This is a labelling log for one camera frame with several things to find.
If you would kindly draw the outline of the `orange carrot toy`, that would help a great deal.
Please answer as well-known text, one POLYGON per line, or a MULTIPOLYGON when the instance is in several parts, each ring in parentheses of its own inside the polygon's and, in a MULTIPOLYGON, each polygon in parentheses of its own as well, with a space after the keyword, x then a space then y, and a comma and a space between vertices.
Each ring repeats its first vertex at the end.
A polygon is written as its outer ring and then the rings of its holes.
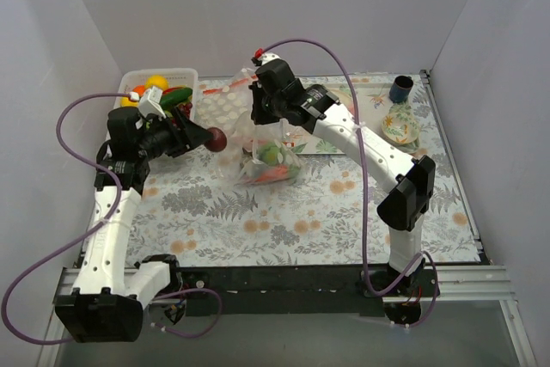
POLYGON ((285 165, 279 165, 261 172, 257 178, 254 178, 253 183, 270 183, 280 180, 287 180, 288 178, 288 167, 285 165))

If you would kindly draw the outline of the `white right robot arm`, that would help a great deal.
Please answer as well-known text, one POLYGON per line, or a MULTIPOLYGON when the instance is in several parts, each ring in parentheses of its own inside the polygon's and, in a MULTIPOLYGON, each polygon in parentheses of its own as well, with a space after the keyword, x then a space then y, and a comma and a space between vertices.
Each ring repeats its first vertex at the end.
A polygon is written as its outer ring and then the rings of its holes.
POLYGON ((320 84, 304 87, 278 56, 269 53, 253 62, 256 79, 250 89, 255 124, 285 119, 302 127, 365 167, 364 175, 373 177, 386 192, 376 211, 390 233, 389 287, 399 296, 412 294, 420 285, 422 223, 433 194, 434 161, 403 153, 361 126, 334 92, 320 84))

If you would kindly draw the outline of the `dotted zip top bag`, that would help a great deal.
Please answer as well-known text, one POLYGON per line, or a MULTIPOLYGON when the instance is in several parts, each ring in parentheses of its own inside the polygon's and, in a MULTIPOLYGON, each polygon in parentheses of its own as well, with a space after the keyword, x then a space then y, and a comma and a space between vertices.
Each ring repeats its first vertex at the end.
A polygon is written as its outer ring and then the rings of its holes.
POLYGON ((260 185, 294 180, 304 163, 287 147, 279 122, 256 125, 250 113, 243 113, 229 133, 230 177, 240 185, 260 185))

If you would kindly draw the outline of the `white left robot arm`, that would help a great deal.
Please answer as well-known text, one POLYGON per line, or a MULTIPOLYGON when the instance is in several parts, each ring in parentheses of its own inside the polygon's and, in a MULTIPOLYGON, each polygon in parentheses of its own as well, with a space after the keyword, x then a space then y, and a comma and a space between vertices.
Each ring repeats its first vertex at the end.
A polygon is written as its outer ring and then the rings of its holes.
POLYGON ((55 313, 79 343, 132 342, 154 297, 176 297, 183 286, 172 254, 146 257, 130 278, 125 257, 150 161, 177 157, 213 139, 179 110, 169 117, 119 107, 107 116, 108 139, 98 151, 95 213, 99 229, 89 238, 70 293, 56 297, 55 313))

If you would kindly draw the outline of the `dark purple plum toy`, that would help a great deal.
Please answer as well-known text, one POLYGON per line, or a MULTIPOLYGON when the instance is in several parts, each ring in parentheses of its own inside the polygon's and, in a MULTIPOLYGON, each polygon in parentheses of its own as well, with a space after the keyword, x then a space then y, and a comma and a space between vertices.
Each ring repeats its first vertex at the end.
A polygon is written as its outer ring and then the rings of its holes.
POLYGON ((227 146, 225 133, 217 127, 210 127, 207 131, 211 133, 212 138, 205 143, 205 148, 216 153, 223 151, 227 146))

